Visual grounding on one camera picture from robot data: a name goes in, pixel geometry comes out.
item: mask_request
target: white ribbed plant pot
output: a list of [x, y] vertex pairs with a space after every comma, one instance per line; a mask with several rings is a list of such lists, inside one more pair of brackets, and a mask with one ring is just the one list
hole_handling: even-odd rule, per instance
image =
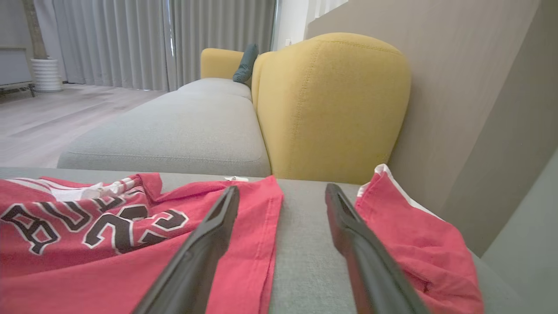
[[62, 80], [58, 75], [58, 60], [31, 59], [31, 66], [35, 74], [35, 91], [59, 92], [62, 90]]

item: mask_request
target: gray curtain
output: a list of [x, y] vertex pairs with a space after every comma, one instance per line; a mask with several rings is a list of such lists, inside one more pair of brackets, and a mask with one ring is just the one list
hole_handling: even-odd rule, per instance
[[178, 87], [200, 78], [205, 48], [271, 49], [275, 0], [170, 0], [170, 8]]
[[174, 91], [206, 47], [269, 51], [275, 0], [53, 0], [69, 83]]

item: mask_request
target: sofa seam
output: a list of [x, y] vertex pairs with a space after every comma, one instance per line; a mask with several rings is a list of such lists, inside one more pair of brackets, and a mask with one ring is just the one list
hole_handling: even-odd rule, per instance
[[[299, 124], [300, 124], [300, 115], [301, 115], [301, 108], [302, 105], [301, 103], [303, 102], [302, 99], [306, 96], [306, 92], [308, 89], [308, 82], [310, 81], [310, 72], [312, 72], [314, 70], [314, 66], [316, 63], [316, 59], [318, 58], [318, 51], [321, 48], [321, 43], [323, 41], [320, 41], [320, 46], [317, 47], [312, 54], [312, 59], [310, 61], [309, 67], [308, 67], [308, 71], [306, 71], [306, 77], [304, 78], [304, 83], [302, 84], [302, 88], [299, 94], [299, 101], [296, 104], [296, 117], [295, 117], [295, 127], [293, 129], [293, 133], [292, 133], [292, 141], [291, 141], [291, 156], [296, 156], [296, 154], [294, 153], [295, 150], [295, 143], [296, 143], [296, 136], [298, 134], [299, 131]], [[289, 158], [289, 162], [288, 162], [288, 167], [287, 167], [287, 173], [291, 173], [292, 171], [292, 160], [293, 158]]]
[[84, 154], [84, 153], [75, 153], [73, 151], [66, 151], [66, 154], [74, 154], [74, 155], [81, 155], [81, 156], [96, 156], [96, 157], [103, 157], [103, 156], [112, 156], [112, 157], [119, 157], [119, 158], [135, 158], [135, 159], [179, 159], [179, 160], [200, 160], [200, 161], [212, 161], [217, 163], [232, 163], [232, 164], [244, 164], [244, 163], [255, 163], [262, 159], [262, 154], [260, 154], [258, 159], [254, 160], [247, 160], [247, 161], [233, 161], [233, 160], [215, 160], [215, 159], [203, 159], [203, 158], [183, 158], [183, 157], [175, 157], [175, 156], [134, 156], [134, 155], [123, 155], [123, 154]]
[[387, 52], [387, 53], [392, 53], [392, 54], [396, 54], [396, 55], [400, 55], [400, 56], [403, 55], [400, 51], [397, 51], [397, 50], [391, 50], [391, 49], [385, 49], [385, 48], [380, 48], [380, 47], [374, 47], [374, 46], [356, 44], [356, 43], [353, 43], [353, 42], [337, 41], [337, 40], [317, 40], [317, 41], [321, 41], [321, 42], [333, 42], [333, 43], [335, 43], [335, 44], [343, 44], [343, 45], [350, 45], [350, 46], [362, 47], [362, 48], [371, 49], [371, 50], [384, 51], [384, 52]]

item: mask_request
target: pillow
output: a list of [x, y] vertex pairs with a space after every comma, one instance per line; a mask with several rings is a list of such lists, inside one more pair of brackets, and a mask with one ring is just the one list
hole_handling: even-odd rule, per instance
[[254, 69], [254, 62], [258, 57], [258, 45], [248, 44], [242, 60], [240, 60], [240, 66], [238, 70], [233, 75], [233, 81], [238, 83], [246, 82], [252, 76], [252, 70]]

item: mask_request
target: wooden floor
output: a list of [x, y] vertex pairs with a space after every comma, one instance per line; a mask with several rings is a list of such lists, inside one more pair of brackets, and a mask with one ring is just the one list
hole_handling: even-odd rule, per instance
[[55, 168], [64, 147], [103, 122], [163, 95], [80, 84], [58, 93], [0, 96], [0, 166]]

